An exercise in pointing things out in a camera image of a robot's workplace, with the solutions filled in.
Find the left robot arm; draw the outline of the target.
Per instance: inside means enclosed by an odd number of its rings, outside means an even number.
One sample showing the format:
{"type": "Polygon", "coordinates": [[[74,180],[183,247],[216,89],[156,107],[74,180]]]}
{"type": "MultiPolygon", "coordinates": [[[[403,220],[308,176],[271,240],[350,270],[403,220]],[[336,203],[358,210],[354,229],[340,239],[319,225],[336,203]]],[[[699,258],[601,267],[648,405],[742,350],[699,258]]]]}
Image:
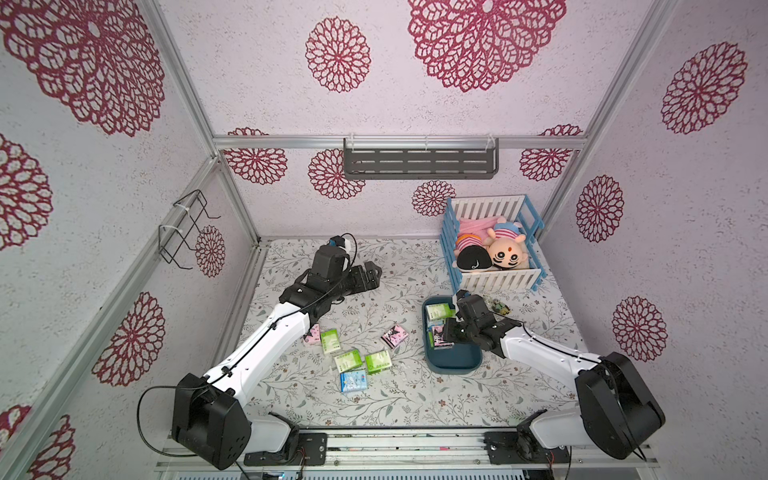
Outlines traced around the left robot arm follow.
{"type": "Polygon", "coordinates": [[[295,460],[299,427],[278,415],[249,417],[244,407],[281,355],[308,334],[344,297],[375,290],[381,268],[356,265],[344,241],[318,248],[312,266],[289,285],[262,325],[205,374],[187,374],[175,387],[171,438],[219,470],[240,459],[295,460]]]}

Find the pink tissue pack left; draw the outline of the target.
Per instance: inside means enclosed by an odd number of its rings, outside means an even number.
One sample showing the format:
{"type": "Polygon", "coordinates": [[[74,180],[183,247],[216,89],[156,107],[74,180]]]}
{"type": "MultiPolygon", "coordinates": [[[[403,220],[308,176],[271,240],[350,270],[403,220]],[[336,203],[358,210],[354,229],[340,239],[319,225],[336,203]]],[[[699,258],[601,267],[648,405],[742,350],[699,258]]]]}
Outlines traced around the pink tissue pack left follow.
{"type": "Polygon", "coordinates": [[[316,345],[321,342],[320,326],[315,324],[310,328],[308,333],[304,336],[303,343],[305,345],[316,345]]]}

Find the green tissue pack top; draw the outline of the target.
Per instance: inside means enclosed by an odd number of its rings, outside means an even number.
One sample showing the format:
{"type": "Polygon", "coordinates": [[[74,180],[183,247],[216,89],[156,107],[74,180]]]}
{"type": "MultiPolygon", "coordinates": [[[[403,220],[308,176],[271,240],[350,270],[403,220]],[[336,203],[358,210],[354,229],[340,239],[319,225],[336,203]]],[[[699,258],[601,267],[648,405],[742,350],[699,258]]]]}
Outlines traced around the green tissue pack top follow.
{"type": "Polygon", "coordinates": [[[455,310],[449,303],[429,304],[425,306],[426,317],[429,321],[452,318],[455,310]]]}

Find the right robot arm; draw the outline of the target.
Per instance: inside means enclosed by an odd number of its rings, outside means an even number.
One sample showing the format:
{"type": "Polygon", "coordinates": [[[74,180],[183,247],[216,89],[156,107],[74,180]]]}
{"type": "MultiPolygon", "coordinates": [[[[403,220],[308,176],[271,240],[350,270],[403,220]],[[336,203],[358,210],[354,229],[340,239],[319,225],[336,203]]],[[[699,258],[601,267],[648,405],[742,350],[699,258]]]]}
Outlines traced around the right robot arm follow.
{"type": "Polygon", "coordinates": [[[523,363],[576,394],[577,408],[540,410],[515,427],[513,449],[525,461],[580,445],[593,445],[618,460],[642,456],[642,444],[665,425],[665,413],[627,356],[580,352],[537,336],[524,322],[492,311],[483,297],[465,290],[454,295],[453,303],[457,313],[446,321],[448,341],[523,363]]]}

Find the pink plush doll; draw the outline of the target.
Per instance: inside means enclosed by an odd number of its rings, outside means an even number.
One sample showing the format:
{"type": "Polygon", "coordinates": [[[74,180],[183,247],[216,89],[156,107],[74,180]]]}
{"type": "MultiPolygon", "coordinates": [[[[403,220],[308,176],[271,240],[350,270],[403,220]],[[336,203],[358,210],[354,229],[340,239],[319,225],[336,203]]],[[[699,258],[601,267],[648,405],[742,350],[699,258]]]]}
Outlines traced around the pink plush doll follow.
{"type": "Polygon", "coordinates": [[[492,267],[487,247],[493,240],[488,230],[505,221],[503,216],[459,220],[454,256],[460,271],[485,271],[492,267]]]}

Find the blue white toy crib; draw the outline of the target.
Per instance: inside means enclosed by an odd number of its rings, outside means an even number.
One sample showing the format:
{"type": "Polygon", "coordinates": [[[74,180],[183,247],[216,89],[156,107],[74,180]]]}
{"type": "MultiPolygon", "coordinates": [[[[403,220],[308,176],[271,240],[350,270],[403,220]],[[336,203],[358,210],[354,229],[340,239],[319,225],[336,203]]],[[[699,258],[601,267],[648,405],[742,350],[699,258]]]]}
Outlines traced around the blue white toy crib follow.
{"type": "Polygon", "coordinates": [[[536,291],[547,273],[534,246],[544,223],[526,195],[451,198],[440,244],[455,291],[536,291]]]}

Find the grey wall shelf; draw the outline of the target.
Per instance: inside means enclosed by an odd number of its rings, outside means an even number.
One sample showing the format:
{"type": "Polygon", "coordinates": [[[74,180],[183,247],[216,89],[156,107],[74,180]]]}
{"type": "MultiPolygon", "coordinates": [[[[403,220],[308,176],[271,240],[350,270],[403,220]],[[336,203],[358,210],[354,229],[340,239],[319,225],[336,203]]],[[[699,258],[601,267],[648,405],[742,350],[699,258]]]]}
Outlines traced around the grey wall shelf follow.
{"type": "Polygon", "coordinates": [[[357,147],[343,140],[349,180],[490,180],[499,170],[499,141],[483,147],[357,147]]]}

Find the green carabiner keychain figure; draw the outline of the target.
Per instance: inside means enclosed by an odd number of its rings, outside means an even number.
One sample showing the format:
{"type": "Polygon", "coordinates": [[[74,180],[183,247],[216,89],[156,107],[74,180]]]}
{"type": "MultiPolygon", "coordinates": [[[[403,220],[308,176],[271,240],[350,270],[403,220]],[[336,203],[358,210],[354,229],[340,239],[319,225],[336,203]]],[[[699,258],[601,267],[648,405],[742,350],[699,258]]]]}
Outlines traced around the green carabiner keychain figure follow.
{"type": "Polygon", "coordinates": [[[507,316],[510,314],[510,308],[498,299],[490,299],[488,301],[488,306],[497,315],[507,316]]]}

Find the green tissue pack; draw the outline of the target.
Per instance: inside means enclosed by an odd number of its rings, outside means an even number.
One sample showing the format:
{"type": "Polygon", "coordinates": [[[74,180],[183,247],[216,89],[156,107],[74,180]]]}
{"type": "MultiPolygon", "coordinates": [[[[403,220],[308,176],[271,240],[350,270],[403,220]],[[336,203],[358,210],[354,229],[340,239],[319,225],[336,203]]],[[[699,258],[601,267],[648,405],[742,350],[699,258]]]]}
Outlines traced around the green tissue pack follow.
{"type": "Polygon", "coordinates": [[[337,329],[329,329],[320,333],[320,341],[324,354],[332,354],[341,350],[341,341],[337,329]]]}
{"type": "Polygon", "coordinates": [[[392,359],[387,350],[368,354],[365,357],[365,367],[369,375],[377,374],[392,367],[392,359]]]}
{"type": "Polygon", "coordinates": [[[452,318],[455,310],[449,303],[429,304],[425,306],[426,317],[429,321],[452,318]]]}
{"type": "Polygon", "coordinates": [[[363,356],[357,349],[353,349],[335,356],[334,363],[339,373],[345,373],[360,368],[363,365],[363,356]]]}

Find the teal storage box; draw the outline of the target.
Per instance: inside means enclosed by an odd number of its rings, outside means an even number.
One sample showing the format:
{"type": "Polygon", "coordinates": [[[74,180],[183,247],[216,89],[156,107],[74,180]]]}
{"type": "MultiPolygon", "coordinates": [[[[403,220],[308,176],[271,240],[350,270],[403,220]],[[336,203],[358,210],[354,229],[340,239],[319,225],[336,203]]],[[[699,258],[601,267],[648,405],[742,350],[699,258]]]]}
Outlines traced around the teal storage box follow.
{"type": "Polygon", "coordinates": [[[450,348],[435,349],[431,343],[428,327],[427,307],[448,303],[453,306],[450,296],[428,297],[421,307],[424,353],[428,368],[441,375],[465,375],[477,370],[483,362],[482,350],[471,344],[455,344],[450,348]]]}

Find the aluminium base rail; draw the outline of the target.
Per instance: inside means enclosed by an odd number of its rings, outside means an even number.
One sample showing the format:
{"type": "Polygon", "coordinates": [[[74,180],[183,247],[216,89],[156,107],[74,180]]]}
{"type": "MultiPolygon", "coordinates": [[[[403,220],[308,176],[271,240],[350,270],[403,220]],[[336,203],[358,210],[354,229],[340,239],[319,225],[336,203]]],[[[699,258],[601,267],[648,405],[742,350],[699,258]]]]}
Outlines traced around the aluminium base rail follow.
{"type": "Polygon", "coordinates": [[[643,455],[614,459],[595,446],[557,447],[539,451],[531,460],[514,448],[512,427],[460,428],[308,428],[300,431],[299,448],[310,471],[445,469],[480,470],[494,467],[548,470],[658,469],[649,445],[643,455]]]}

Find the blue tissue pack bottom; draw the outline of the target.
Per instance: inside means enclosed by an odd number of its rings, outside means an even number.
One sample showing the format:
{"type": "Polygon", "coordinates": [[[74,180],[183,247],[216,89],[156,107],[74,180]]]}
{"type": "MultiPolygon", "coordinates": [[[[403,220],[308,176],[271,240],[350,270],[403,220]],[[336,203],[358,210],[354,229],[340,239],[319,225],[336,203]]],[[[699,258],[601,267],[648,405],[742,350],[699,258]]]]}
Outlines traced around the blue tissue pack bottom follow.
{"type": "Polygon", "coordinates": [[[364,370],[351,370],[340,374],[340,392],[361,392],[368,388],[368,375],[364,370]]]}

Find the pink kuromi pack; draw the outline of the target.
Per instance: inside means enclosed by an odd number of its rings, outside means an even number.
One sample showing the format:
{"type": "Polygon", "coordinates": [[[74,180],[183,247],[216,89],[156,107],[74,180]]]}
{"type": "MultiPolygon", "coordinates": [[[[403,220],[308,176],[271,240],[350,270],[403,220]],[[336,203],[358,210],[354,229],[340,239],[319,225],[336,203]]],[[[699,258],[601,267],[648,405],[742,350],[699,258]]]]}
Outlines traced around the pink kuromi pack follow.
{"type": "Polygon", "coordinates": [[[394,325],[381,336],[381,339],[390,349],[396,349],[408,339],[408,336],[409,333],[404,327],[394,325]]]}
{"type": "Polygon", "coordinates": [[[429,331],[431,348],[434,350],[450,349],[454,343],[446,339],[444,327],[442,325],[433,326],[429,331]]]}

